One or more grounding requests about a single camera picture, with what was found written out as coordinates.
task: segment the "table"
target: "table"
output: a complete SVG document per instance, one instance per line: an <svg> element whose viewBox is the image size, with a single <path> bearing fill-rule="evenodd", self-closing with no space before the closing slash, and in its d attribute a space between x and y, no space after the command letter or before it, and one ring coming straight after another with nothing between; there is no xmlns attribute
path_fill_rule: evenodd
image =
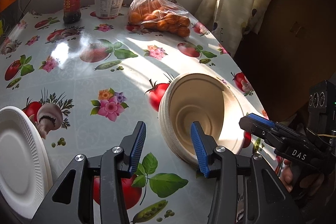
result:
<svg viewBox="0 0 336 224"><path fill-rule="evenodd" d="M142 159L146 156L146 160L154 161L146 177L160 181L159 188L167 186L159 173L174 176L178 183L168 185L165 198L160 198L149 183L137 188L130 201L136 205L128 210L130 221L140 210L165 199L167 206L149 223L156 223L158 217L165 224L206 223L214 180L197 176L196 170L166 145L158 112L145 94L152 88L149 80L168 84L169 77L181 73L207 73L230 87L244 113L257 110L267 116L252 86L226 50L192 16L191 35L183 39L128 25L125 7L111 20L95 17L94 6L81 12L81 20L67 26L62 10L23 17L0 47L0 107L27 106L26 113L40 121L37 128L45 138L53 181L75 155L101 155L132 133L137 121L144 121L147 138ZM36 110L45 103L50 103L49 107L37 115ZM253 149L274 169L277 167L272 148L254 136L241 154L251 155ZM100 222L98 208L94 203L95 223ZM174 215L164 218L166 210Z"/></svg>

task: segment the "beige paper bowl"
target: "beige paper bowl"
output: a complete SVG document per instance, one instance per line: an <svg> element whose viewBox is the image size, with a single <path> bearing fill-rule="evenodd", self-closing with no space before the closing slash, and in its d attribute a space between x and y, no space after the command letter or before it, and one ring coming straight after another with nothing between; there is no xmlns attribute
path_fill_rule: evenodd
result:
<svg viewBox="0 0 336 224"><path fill-rule="evenodd" d="M159 107L161 133L169 148L182 160L198 166L190 126L199 121L204 132L233 153L244 142L239 127L243 111L230 88L202 73L179 75L167 88Z"/></svg>

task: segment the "white paper plate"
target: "white paper plate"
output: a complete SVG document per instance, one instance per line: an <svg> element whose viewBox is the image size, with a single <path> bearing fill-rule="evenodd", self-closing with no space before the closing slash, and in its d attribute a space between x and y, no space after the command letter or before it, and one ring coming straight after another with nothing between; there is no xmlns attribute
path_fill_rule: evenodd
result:
<svg viewBox="0 0 336 224"><path fill-rule="evenodd" d="M40 139L23 111L12 106L0 110L0 191L8 205L28 219L49 190Z"/></svg>

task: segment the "metal bolt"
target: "metal bolt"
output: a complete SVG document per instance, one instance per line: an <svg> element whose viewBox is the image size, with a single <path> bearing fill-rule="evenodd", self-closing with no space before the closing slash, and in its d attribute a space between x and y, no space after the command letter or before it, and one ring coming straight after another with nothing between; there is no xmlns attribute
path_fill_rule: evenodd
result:
<svg viewBox="0 0 336 224"><path fill-rule="evenodd" d="M75 157L76 161L82 161L83 159L84 159L84 155L82 155L82 154L79 154Z"/></svg>
<svg viewBox="0 0 336 224"><path fill-rule="evenodd" d="M112 152L113 153L119 153L121 152L123 149L120 146L115 146L112 148Z"/></svg>
<svg viewBox="0 0 336 224"><path fill-rule="evenodd" d="M262 155L255 153L255 154L253 154L253 158L255 160L262 160L263 157L262 157Z"/></svg>
<svg viewBox="0 0 336 224"><path fill-rule="evenodd" d="M225 147L224 147L224 146L221 146L221 145L218 145L218 146L216 147L216 151L217 151L217 152L225 152Z"/></svg>

